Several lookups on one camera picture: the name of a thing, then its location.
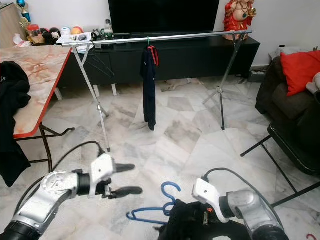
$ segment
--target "white wall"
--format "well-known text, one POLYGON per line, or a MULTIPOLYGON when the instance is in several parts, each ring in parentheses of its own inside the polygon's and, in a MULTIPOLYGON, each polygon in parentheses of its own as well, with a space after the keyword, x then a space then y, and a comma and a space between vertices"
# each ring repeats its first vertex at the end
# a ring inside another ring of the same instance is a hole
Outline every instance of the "white wall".
MULTIPOLYGON (((32 22, 40 27, 81 26, 91 31, 102 28, 105 19, 110 18, 108 0, 26 1, 32 22)), ((215 31, 224 29, 227 2, 229 0, 220 0, 215 31)), ((254 65, 269 64, 268 53, 279 45, 320 45, 320 0, 255 0, 254 7, 257 16, 250 27, 251 37, 261 43, 254 65)))

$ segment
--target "marble floor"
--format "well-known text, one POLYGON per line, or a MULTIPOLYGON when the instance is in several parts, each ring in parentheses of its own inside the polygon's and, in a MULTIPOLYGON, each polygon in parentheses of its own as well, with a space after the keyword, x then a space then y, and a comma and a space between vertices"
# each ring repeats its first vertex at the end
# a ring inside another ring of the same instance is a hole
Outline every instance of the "marble floor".
MULTIPOLYGON (((240 153, 267 135, 270 121, 255 109, 260 84, 236 77, 228 80, 225 89, 234 93, 224 95, 226 130, 222 131, 218 98, 202 104, 215 91, 218 82, 219 78, 202 78, 178 86, 174 91, 167 91, 167 83, 158 82, 155 131, 150 131, 144 122, 140 85, 118 85, 116 97, 111 87, 100 87, 100 101, 109 111, 105 124, 111 155, 118 163, 136 165, 133 171, 115 174, 112 186, 114 189, 140 186, 143 194, 114 200, 83 196, 66 201, 42 239, 156 240, 158 234, 154 224, 130 221, 126 212, 167 203, 168 199, 160 190, 165 181, 181 187, 181 192, 168 187, 168 192, 177 199, 194 202, 191 196, 193 184, 212 168, 236 171, 270 202, 290 195, 292 190, 262 148, 240 157, 240 153)), ((63 137, 49 138, 54 163, 82 142, 103 142, 99 116, 88 89, 62 89, 61 92, 64 99, 51 101, 43 123, 59 132, 69 127, 76 129, 63 137)), ((41 140, 20 142, 20 145, 30 160, 45 157, 41 140)), ((297 189, 319 181, 297 170, 272 139, 266 146, 297 189)), ((58 169, 83 169, 86 172, 96 155, 96 146, 84 146, 66 158, 58 169)), ((46 171, 46 163, 33 164, 11 188, 0 179, 0 232, 9 223, 23 192, 46 171)), ((222 195, 246 187, 227 172, 212 173, 209 179, 222 195)), ((291 240, 307 239, 308 234, 320 238, 319 202, 320 189, 316 189, 276 207, 291 240)), ((143 217, 166 219, 163 216, 143 217)))

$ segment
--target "red statue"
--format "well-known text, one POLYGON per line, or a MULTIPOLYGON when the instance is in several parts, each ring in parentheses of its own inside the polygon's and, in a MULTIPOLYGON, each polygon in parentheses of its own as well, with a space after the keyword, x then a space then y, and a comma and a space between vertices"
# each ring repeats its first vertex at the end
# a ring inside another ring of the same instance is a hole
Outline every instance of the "red statue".
MULTIPOLYGON (((257 15, 256 9, 252 7, 255 0, 231 0, 225 6, 224 31, 247 30, 251 26, 252 19, 257 15)), ((233 40, 232 35, 223 36, 227 40, 233 40)))

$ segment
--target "marble tabletop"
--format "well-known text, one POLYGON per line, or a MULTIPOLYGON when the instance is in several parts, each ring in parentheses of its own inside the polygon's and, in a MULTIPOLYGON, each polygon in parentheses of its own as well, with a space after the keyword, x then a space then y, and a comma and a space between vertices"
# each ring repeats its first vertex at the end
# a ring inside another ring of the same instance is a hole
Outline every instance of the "marble tabletop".
POLYGON ((29 104, 14 116, 14 138, 30 137, 37 132, 69 55, 69 48, 57 45, 0 49, 0 62, 19 64, 30 83, 29 104))

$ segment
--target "black garment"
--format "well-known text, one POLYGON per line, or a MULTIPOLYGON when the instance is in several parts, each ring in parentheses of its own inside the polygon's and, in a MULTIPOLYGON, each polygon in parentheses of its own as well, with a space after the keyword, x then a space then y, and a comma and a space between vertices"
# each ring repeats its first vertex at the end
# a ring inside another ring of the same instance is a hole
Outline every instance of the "black garment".
POLYGON ((143 50, 140 75, 143 77, 144 121, 152 131, 156 125, 156 65, 159 65, 158 52, 154 46, 149 46, 143 50))
POLYGON ((200 202, 186 204, 176 200, 168 224, 159 230, 159 240, 212 240, 220 236, 232 240, 250 240, 244 225, 234 221, 221 223, 214 212, 208 215, 208 226, 204 226, 207 208, 210 205, 200 202))
POLYGON ((21 147, 14 140, 17 110, 28 105, 29 79, 13 61, 0 63, 0 175, 11 187, 20 174, 30 167, 21 147))

